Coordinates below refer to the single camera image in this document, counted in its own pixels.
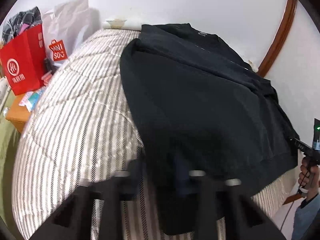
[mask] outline light blue shirt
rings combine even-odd
[[[298,207],[294,216],[292,240],[300,240],[310,227],[317,213],[320,213],[320,195],[304,208]]]

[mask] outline white circular logo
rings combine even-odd
[[[7,69],[12,76],[17,76],[19,74],[19,64],[18,62],[11,58],[7,62]]]

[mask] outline wooden nightstand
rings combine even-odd
[[[19,106],[23,95],[16,96],[10,110],[7,112],[6,119],[9,120],[15,128],[22,133],[23,128],[26,122],[29,119],[31,113],[29,113],[28,109],[25,106]]]

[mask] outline person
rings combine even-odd
[[[308,157],[303,158],[302,165],[300,167],[301,173],[299,174],[298,183],[305,186],[309,182],[308,172]],[[304,239],[304,236],[309,231],[311,225],[314,228],[320,227],[320,225],[314,225],[319,223],[320,217],[320,195],[319,195],[319,174],[320,169],[318,166],[311,167],[310,171],[315,174],[311,187],[307,193],[307,198],[297,208],[294,216],[292,240]]]

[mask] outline quilted mattress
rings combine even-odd
[[[121,85],[119,60],[138,31],[100,30],[55,73],[20,139],[12,178],[12,211],[25,239],[76,188],[80,179],[99,181],[125,169],[142,142]],[[271,217],[296,182],[288,171],[253,199]],[[102,203],[92,212],[98,239]],[[153,188],[147,177],[134,202],[122,203],[124,239],[193,239],[159,229]],[[224,220],[217,221],[224,239]]]

